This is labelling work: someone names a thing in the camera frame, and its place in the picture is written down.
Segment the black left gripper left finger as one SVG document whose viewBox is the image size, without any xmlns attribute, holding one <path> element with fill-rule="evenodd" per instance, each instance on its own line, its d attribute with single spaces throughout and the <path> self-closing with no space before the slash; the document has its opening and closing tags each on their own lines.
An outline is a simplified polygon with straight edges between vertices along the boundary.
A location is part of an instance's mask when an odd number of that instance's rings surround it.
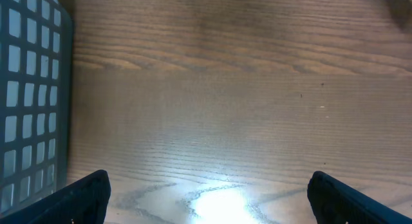
<svg viewBox="0 0 412 224">
<path fill-rule="evenodd" d="M 108 173 L 97 170 L 32 205 L 1 218 L 1 224 L 103 224 L 111 196 Z"/>
</svg>

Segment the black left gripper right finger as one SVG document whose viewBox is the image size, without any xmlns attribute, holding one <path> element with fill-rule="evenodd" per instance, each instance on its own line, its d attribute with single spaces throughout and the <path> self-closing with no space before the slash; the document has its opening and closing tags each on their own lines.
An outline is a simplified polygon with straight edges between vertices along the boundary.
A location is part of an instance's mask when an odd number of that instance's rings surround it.
<svg viewBox="0 0 412 224">
<path fill-rule="evenodd" d="M 313 173 L 307 197 L 320 224 L 411 224 L 411 218 L 322 171 Z"/>
</svg>

